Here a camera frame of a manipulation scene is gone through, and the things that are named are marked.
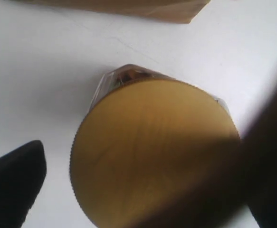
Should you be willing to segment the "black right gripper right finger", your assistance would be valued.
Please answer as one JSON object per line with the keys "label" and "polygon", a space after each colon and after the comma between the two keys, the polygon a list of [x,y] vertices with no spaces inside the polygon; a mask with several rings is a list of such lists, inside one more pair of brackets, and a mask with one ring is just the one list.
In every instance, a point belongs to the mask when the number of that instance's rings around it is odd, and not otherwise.
{"label": "black right gripper right finger", "polygon": [[277,228],[277,86],[251,125],[241,145],[248,170],[238,190],[258,226]]}

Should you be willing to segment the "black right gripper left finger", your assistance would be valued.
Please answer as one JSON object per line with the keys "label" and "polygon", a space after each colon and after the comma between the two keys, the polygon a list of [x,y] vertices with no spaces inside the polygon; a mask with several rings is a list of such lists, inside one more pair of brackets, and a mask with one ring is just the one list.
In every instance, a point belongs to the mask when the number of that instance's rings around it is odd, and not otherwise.
{"label": "black right gripper left finger", "polygon": [[0,157],[0,228],[22,227],[46,173],[40,140],[30,141]]}

